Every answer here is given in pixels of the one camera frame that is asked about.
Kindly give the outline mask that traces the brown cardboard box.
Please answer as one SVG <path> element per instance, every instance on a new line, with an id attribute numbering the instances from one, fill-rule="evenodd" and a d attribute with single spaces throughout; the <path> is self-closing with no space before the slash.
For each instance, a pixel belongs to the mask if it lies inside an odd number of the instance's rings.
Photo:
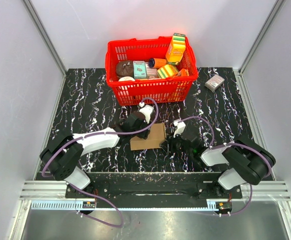
<path id="1" fill-rule="evenodd" d="M 138 136 L 130 140 L 130 150 L 150 150 L 159 149 L 166 140 L 166 127 L 164 123 L 155 123 L 151 128 L 146 139 Z"/>

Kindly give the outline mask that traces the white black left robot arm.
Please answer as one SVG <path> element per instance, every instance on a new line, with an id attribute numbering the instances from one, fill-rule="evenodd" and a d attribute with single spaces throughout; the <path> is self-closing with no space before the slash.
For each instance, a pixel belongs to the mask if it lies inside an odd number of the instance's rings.
<path id="1" fill-rule="evenodd" d="M 83 198 L 90 197 L 94 186 L 88 175 L 78 167 L 80 158 L 90 152 L 114 148 L 125 138 L 149 134 L 146 128 L 152 113 L 138 110 L 112 127 L 91 133 L 60 135 L 53 139 L 39 155 L 44 164 L 42 177 L 53 177 L 56 181 L 66 181 L 76 187 Z"/>

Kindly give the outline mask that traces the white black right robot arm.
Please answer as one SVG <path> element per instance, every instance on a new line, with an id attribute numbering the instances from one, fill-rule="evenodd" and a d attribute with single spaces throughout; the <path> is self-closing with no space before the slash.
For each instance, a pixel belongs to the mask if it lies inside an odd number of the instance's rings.
<path id="1" fill-rule="evenodd" d="M 195 172 L 217 165 L 226 167 L 213 185 L 218 198 L 226 197 L 238 185 L 258 185 L 271 174 L 275 157 L 253 140 L 241 136 L 232 142 L 206 147 L 197 136 L 177 134 L 169 136 L 161 145 L 172 155 L 186 154 L 188 165 Z"/>

